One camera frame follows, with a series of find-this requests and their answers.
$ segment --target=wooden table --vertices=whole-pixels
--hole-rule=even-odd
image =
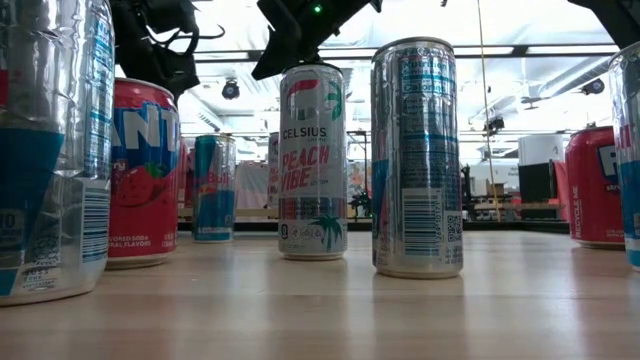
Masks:
[[[640,274],[567,236],[466,232],[450,280],[281,260],[275,240],[191,245],[91,294],[0,309],[2,360],[640,359]]]

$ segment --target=can lid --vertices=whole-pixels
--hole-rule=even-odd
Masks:
[[[380,55],[380,53],[384,52],[385,50],[391,47],[402,45],[405,43],[412,43],[412,42],[433,42],[440,45],[444,45],[453,52],[453,46],[448,41],[445,41],[436,37],[431,37],[431,36],[413,36],[413,37],[408,37],[404,39],[398,39],[386,45],[382,45],[380,48],[378,48],[378,51],[376,51],[375,54],[373,54],[373,59],[375,59],[378,55]]]
[[[640,41],[638,41],[637,43],[631,44],[626,48],[621,49],[617,53],[613,54],[613,56],[611,56],[611,58],[609,59],[609,68],[611,68],[611,64],[613,64],[613,62],[616,61],[619,57],[625,56],[627,55],[627,53],[630,53],[638,49],[640,49]]]
[[[302,63],[298,63],[295,64],[293,66],[290,66],[286,69],[284,69],[284,71],[282,72],[283,75],[285,75],[287,72],[289,72],[289,70],[297,68],[297,67],[301,67],[301,66],[327,66],[330,68],[334,68],[335,70],[338,70],[340,72],[340,74],[342,74],[342,69],[340,69],[339,67],[326,63],[324,61],[312,61],[312,62],[302,62]]]
[[[232,138],[231,135],[228,134],[206,134],[196,136],[196,141],[204,141],[204,140],[222,140],[228,142],[236,142],[236,139]]]
[[[613,130],[613,126],[607,125],[607,126],[598,126],[598,127],[594,127],[594,128],[582,129],[582,130],[576,131],[573,134],[571,134],[571,137],[574,137],[575,135],[578,135],[578,134],[583,134],[583,133],[586,133],[586,132],[590,132],[590,131],[602,131],[602,130]]]
[[[121,77],[117,77],[117,78],[116,78],[116,82],[128,82],[128,83],[133,83],[133,84],[139,84],[139,85],[149,86],[149,87],[152,87],[152,88],[158,89],[158,90],[160,90],[160,91],[162,91],[162,92],[166,93],[166,94],[171,98],[171,101],[173,101],[173,100],[174,100],[174,98],[173,98],[173,94],[172,94],[169,90],[167,90],[167,89],[163,88],[163,87],[162,87],[162,86],[160,86],[160,85],[152,84],[152,83],[150,83],[150,82],[148,82],[148,81],[138,80],[138,79],[130,79],[130,78],[121,78]]]

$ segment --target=palm tree graphic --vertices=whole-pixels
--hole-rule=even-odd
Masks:
[[[335,90],[335,92],[329,93],[327,95],[327,101],[338,102],[331,112],[331,121],[335,121],[340,117],[340,115],[342,115],[342,89],[340,89],[340,85],[333,81],[329,81],[329,85],[333,88],[333,90]]]
[[[315,220],[309,225],[318,225],[324,231],[324,235],[320,239],[320,242],[324,244],[325,237],[327,241],[327,252],[331,252],[332,239],[331,235],[333,234],[333,242],[338,242],[338,236],[342,239],[342,226],[338,222],[338,217],[332,217],[331,215],[322,214],[318,217],[313,218]]]

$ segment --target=red bull can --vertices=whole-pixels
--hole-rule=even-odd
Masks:
[[[403,278],[462,270],[453,48],[409,38],[373,57],[373,264]]]
[[[571,238],[585,247],[624,249],[613,127],[573,134],[566,160]]]
[[[616,54],[609,64],[622,221],[629,263],[640,271],[640,43]]]
[[[196,138],[193,238],[215,244],[233,240],[236,142],[226,135]]]
[[[106,0],[0,0],[0,306],[107,263],[115,44]]]
[[[301,64],[280,83],[279,248],[333,260],[347,249],[345,94],[339,68]]]
[[[269,134],[269,153],[267,161],[269,162],[269,187],[267,190],[267,207],[270,209],[278,208],[278,188],[280,187],[280,179],[278,177],[278,150],[280,148],[280,133],[274,132]]]
[[[117,79],[108,269],[157,265],[176,249],[180,122],[173,95]]]

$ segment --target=celsius can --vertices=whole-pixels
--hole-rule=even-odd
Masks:
[[[236,142],[226,135],[196,138],[193,238],[197,243],[233,240],[236,210]]]
[[[613,133],[618,155],[622,222],[631,266],[640,271],[640,43],[609,63]]]
[[[462,207],[452,47],[398,40],[373,65],[373,263],[389,276],[456,276]]]
[[[269,188],[267,191],[268,201],[267,207],[270,209],[278,208],[278,188],[280,187],[280,179],[278,178],[278,149],[280,143],[280,133],[269,134]]]
[[[157,265],[176,248],[180,123],[173,95],[117,79],[108,269]]]
[[[279,248],[287,259],[339,259],[347,249],[342,72],[301,64],[280,83]]]
[[[571,238],[585,247],[624,249],[613,127],[573,134],[566,161]]]
[[[109,3],[0,6],[0,305],[86,293],[107,262]]]

